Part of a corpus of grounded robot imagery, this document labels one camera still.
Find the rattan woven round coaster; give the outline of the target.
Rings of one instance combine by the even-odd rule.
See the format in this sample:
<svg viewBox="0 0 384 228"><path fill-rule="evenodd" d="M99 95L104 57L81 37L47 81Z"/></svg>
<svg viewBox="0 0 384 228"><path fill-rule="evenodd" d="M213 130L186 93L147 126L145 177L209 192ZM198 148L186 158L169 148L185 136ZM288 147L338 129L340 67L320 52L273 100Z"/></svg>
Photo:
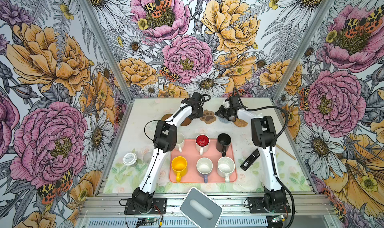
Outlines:
<svg viewBox="0 0 384 228"><path fill-rule="evenodd" d="M236 121L234 122L235 126L239 127L239 128L244 128L248 125L248 123L242 119L236 119Z"/></svg>

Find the paw shaped cork coaster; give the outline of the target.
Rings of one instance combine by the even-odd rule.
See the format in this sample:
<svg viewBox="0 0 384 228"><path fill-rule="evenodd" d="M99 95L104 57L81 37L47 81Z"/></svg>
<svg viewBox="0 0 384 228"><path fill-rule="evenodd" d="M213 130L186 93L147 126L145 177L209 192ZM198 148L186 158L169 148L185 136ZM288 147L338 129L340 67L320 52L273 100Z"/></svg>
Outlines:
<svg viewBox="0 0 384 228"><path fill-rule="evenodd" d="M215 113L213 111L204 110L203 116L200 118L200 120L202 122L204 122L205 124L209 125L209 124L212 124L213 122L215 122L217 120L217 118L216 118Z"/></svg>

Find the glossy brown round coaster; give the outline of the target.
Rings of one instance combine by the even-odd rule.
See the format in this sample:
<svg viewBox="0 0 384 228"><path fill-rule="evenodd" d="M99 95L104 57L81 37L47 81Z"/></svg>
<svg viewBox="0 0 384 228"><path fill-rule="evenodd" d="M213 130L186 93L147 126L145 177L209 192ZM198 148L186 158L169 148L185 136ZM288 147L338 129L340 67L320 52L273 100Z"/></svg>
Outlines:
<svg viewBox="0 0 384 228"><path fill-rule="evenodd" d="M192 122L192 120L190 118L186 118L182 123L181 123L181 126L182 127L186 127L188 125L190 125Z"/></svg>

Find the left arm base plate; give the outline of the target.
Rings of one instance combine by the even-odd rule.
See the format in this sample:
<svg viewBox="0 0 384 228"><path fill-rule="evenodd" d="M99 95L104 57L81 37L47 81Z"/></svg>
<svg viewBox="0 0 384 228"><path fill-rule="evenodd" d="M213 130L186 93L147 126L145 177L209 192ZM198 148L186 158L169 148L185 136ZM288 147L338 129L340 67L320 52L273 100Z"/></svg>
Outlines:
<svg viewBox="0 0 384 228"><path fill-rule="evenodd" d="M139 205L132 205L132 198L127 200L127 203L124 205L125 215L164 215L167 209L167 199L166 198L153 198L153 204L148 212L139 208Z"/></svg>

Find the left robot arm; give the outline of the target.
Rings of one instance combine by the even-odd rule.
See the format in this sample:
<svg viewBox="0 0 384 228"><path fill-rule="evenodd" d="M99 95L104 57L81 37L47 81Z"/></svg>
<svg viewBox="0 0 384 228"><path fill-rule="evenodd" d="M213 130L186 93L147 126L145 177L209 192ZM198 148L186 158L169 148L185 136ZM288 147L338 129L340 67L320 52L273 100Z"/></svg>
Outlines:
<svg viewBox="0 0 384 228"><path fill-rule="evenodd" d="M203 116L203 105L209 101L211 96L194 92L192 97L182 100L179 109L165 121L158 120L154 137L153 157L148 170L138 188L132 193L129 208L141 213L148 213L153 206L159 172L168 155L175 149L177 144L178 127L185 119L194 120Z"/></svg>

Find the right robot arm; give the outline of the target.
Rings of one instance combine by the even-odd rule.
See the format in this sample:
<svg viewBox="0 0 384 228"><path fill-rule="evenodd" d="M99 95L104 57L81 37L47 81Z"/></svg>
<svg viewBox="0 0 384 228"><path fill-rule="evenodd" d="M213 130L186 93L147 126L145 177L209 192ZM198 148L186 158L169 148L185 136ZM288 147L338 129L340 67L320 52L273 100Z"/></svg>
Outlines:
<svg viewBox="0 0 384 228"><path fill-rule="evenodd" d="M288 126L288 120L280 130L276 131L274 120L271 116L256 115L256 111L275 109L284 113L287 112L281 107L269 105L260 108L246 108L238 96L231 96L224 101L215 115L230 122L243 120L251 125L251 137L256 149L242 163L241 169L246 171L258 158L261 158L265 181L263 182L264 197L257 204L252 204L249 199L249 207L260 207L266 212L278 212L280 209L295 214L295 201L292 192L283 184L278 172L276 159L276 146L278 138Z"/></svg>

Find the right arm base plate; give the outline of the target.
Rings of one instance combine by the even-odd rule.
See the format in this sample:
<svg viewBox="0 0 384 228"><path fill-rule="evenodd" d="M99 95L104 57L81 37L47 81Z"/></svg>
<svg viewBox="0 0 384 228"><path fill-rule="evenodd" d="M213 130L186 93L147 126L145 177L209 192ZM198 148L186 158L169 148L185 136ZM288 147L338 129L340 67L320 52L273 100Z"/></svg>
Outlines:
<svg viewBox="0 0 384 228"><path fill-rule="evenodd" d="M248 197L247 202L251 214L289 214L292 211L287 199L272 201L264 197Z"/></svg>

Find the dark brown round coaster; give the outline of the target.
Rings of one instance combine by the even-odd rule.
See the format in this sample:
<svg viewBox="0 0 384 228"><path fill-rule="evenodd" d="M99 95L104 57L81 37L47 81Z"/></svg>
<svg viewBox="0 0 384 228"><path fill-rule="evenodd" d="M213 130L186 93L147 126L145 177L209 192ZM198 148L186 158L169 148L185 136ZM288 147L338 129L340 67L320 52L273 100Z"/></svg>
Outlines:
<svg viewBox="0 0 384 228"><path fill-rule="evenodd" d="M161 118L161 120L162 120L162 121L165 121L165 122L169 122L169 121L171 121L172 117L173 117L173 115L172 115L171 113L168 113L168 114L164 115L164 116Z"/></svg>

